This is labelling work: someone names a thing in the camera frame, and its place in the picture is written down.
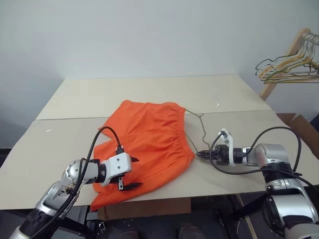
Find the orange shorts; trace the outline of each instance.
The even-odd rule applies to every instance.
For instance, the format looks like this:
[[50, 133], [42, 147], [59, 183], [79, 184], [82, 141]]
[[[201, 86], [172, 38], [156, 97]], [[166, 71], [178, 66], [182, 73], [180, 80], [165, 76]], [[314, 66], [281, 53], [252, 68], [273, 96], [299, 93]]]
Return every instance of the orange shorts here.
[[[94, 184], [99, 195], [91, 209], [115, 204], [155, 190], [185, 171], [194, 158], [184, 132], [185, 108], [176, 103], [151, 104], [124, 101], [103, 126], [117, 133], [125, 152], [139, 162], [132, 163], [132, 171], [125, 174], [124, 183], [143, 183], [130, 191], [118, 191], [117, 184], [102, 187]], [[94, 148], [94, 158], [100, 161], [115, 155], [114, 136]]]

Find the coat rack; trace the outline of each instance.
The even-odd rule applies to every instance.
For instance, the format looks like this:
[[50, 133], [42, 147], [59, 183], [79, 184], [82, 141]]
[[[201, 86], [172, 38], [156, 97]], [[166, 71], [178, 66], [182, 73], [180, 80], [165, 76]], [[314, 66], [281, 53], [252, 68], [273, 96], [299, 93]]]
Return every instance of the coat rack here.
[[[291, 44], [289, 50], [287, 51], [286, 55], [290, 56], [290, 55], [295, 55], [297, 54], [298, 50], [301, 48], [301, 46], [304, 43], [304, 38], [303, 35], [307, 32], [311, 32], [311, 30], [309, 28], [303, 28], [301, 29], [298, 34], [296, 35], [295, 40], [293, 41], [293, 43]], [[273, 91], [273, 89], [276, 87], [277, 83], [271, 83], [271, 84], [267, 84], [262, 93], [260, 94], [260, 97], [263, 100], [266, 100], [267, 97], [271, 94], [271, 92]]]

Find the cardboard box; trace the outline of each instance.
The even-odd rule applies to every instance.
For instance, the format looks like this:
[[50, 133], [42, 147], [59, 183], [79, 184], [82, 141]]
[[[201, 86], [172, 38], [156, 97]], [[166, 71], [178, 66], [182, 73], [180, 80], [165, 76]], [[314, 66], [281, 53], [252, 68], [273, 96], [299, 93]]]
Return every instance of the cardboard box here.
[[286, 125], [297, 132], [314, 156], [319, 159], [319, 132], [302, 115], [297, 117], [295, 115], [293, 113], [277, 114]]
[[98, 210], [101, 220], [190, 213], [190, 198], [169, 198], [109, 205]]

